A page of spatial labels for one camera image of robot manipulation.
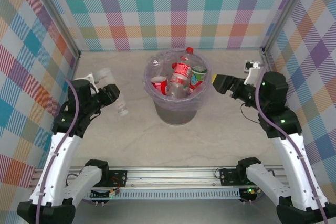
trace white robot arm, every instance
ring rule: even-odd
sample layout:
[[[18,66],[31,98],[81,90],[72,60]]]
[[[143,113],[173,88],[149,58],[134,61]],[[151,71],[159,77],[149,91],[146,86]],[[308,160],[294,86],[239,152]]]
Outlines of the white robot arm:
[[[120,94],[115,84],[97,89],[87,78],[71,83],[69,100],[54,119],[54,134],[41,178],[29,201],[17,208],[18,215],[29,224],[70,224],[79,202],[94,185],[111,184],[108,163],[90,160],[75,181],[65,186],[71,160],[92,116],[99,115],[100,109],[112,104]]]
[[[213,86],[221,94],[232,91],[232,98],[258,109],[260,126],[280,154],[289,187],[271,176],[256,158],[238,162],[240,177],[265,192],[276,205],[283,224],[309,224],[323,220],[327,223],[327,219],[336,216],[336,205],[328,203],[320,189],[307,158],[298,118],[285,106],[288,90],[285,77],[276,72],[262,73],[256,89],[254,83],[260,68],[260,62],[245,62],[245,69],[251,70],[246,79],[216,75]]]

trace beige floor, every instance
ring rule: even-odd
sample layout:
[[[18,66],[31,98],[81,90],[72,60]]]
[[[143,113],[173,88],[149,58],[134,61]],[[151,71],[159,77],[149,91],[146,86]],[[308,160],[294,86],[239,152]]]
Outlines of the beige floor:
[[[214,92],[196,117],[183,126],[171,126],[158,117],[142,84],[143,70],[155,51],[84,52],[76,78],[110,67],[129,109],[118,116],[112,106],[88,127],[72,166],[91,158],[110,166],[224,166],[256,156],[265,165],[281,161],[261,127],[240,113],[241,101]],[[244,60],[260,60],[258,51],[202,50],[213,73],[245,77]],[[245,114],[257,118],[254,109]]]

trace clear plastic bottle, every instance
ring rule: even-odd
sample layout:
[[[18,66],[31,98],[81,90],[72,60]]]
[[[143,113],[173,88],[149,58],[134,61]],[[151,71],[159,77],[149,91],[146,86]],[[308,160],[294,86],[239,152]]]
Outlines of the clear plastic bottle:
[[[193,52],[193,48],[187,47],[186,54],[181,56],[179,63],[176,64],[167,95],[174,98],[188,96]]]
[[[116,84],[112,72],[109,68],[103,68],[95,72],[93,76],[98,89],[104,88],[108,84]],[[115,106],[115,108],[117,108],[117,112],[121,116],[124,116],[128,113],[124,95],[121,92],[118,99],[112,104],[112,106]]]
[[[162,59],[160,59],[158,56],[155,56],[151,59],[151,64],[152,64],[152,76],[161,76],[163,67],[164,67],[164,62]]]

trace clear plastic bin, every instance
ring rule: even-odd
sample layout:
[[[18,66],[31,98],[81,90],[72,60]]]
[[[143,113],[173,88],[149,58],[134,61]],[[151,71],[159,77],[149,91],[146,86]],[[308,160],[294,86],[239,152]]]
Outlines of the clear plastic bin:
[[[172,98],[160,93],[151,83],[151,78],[162,75],[170,80],[173,69],[171,65],[178,62],[185,49],[171,49],[150,58],[144,72],[144,87],[154,101],[156,112],[166,123],[182,125],[190,122],[202,105],[208,100],[211,91],[211,67],[209,62],[198,52],[193,53],[196,65],[205,65],[207,74],[203,83],[196,87],[186,98]]]

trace plaid wall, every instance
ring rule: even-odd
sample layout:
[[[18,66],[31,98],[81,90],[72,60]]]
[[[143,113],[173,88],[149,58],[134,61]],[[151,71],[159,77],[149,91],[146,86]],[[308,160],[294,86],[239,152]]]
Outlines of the plaid wall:
[[[270,50],[324,193],[336,202],[336,0],[299,0]]]
[[[281,0],[54,2],[84,50],[259,48],[283,6]]]
[[[269,35],[270,35],[270,34],[272,33],[272,31],[273,31],[274,25],[278,22],[278,20],[279,20],[281,14],[282,14],[282,12],[283,12],[283,10],[284,10],[285,5],[287,4],[287,1],[288,1],[288,0],[282,0],[282,1],[281,1],[281,3],[280,3],[280,5],[279,5],[279,7],[278,7],[278,9],[277,9],[277,11],[276,11],[276,13],[275,13],[275,15],[273,16],[272,22],[271,22],[270,26],[269,26],[268,29],[267,29],[266,35],[265,35],[265,37],[264,37],[264,39],[263,39],[263,41],[262,41],[262,43],[261,43],[261,47],[264,47],[264,46],[265,46],[265,44],[266,44],[266,42],[267,42],[267,40],[268,40],[268,38],[269,38]]]
[[[0,0],[0,223],[43,167],[75,58],[40,0]]]

